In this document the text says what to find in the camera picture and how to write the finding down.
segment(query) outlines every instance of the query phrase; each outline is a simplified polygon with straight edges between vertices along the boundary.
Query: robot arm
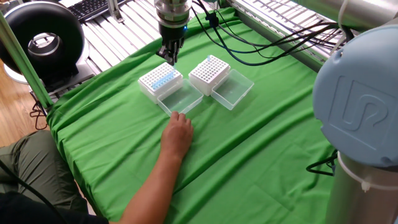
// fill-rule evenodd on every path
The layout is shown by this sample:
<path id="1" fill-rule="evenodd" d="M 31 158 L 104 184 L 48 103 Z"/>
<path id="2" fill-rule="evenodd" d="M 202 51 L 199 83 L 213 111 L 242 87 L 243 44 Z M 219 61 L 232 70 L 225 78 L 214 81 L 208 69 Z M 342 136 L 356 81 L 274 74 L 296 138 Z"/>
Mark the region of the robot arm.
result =
<path id="1" fill-rule="evenodd" d="M 162 47 L 157 55 L 171 65 L 177 63 L 177 54 L 184 43 L 191 5 L 191 0 L 155 0 L 159 32 L 162 36 Z"/>

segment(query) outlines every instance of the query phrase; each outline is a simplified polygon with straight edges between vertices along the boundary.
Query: human hand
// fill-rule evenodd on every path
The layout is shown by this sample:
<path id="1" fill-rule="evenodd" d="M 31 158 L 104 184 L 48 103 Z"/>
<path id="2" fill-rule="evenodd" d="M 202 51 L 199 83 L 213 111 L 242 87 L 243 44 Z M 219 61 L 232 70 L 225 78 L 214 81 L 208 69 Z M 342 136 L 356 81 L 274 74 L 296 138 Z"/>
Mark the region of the human hand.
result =
<path id="1" fill-rule="evenodd" d="M 160 153 L 182 161 L 191 146 L 192 136 L 191 120 L 185 119 L 185 114 L 173 111 L 169 124 L 162 133 Z"/>

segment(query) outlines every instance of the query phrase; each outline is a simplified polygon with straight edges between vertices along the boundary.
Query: clear plastic lid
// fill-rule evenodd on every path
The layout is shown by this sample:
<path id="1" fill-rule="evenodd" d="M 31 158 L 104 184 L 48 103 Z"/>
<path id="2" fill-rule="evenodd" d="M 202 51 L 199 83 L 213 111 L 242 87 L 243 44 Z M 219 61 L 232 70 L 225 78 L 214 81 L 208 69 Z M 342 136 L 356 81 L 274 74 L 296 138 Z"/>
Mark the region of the clear plastic lid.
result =
<path id="1" fill-rule="evenodd" d="M 182 87 L 177 91 L 166 92 L 158 97 L 159 106 L 171 116 L 173 111 L 188 113 L 203 99 L 203 94 L 184 79 Z"/>
<path id="2" fill-rule="evenodd" d="M 254 83 L 235 69 L 231 70 L 211 92 L 211 97 L 232 110 L 246 96 Z"/>

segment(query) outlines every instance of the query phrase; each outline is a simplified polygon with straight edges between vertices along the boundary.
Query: finger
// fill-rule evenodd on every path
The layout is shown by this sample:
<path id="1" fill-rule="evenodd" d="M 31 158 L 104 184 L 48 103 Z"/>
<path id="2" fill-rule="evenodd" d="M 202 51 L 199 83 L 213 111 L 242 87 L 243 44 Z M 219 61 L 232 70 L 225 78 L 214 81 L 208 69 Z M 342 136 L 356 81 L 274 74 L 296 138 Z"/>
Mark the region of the finger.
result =
<path id="1" fill-rule="evenodd" d="M 178 121 L 178 112 L 177 111 L 173 111 L 172 115 L 170 117 L 170 121 Z"/>
<path id="2" fill-rule="evenodd" d="M 180 115 L 178 116 L 178 121 L 185 122 L 185 114 L 180 113 Z"/>

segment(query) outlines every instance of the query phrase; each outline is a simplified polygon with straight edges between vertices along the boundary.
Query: keyboard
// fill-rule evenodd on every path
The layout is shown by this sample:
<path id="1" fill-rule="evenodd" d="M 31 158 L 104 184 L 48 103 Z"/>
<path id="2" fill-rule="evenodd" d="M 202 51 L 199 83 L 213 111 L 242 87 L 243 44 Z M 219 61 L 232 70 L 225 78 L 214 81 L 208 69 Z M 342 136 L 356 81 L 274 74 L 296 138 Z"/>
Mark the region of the keyboard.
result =
<path id="1" fill-rule="evenodd" d="M 118 0 L 118 4 L 125 2 L 126 0 Z M 81 22 L 87 19 L 94 18 L 108 10 L 107 0 L 82 0 L 68 9 L 77 17 Z"/>

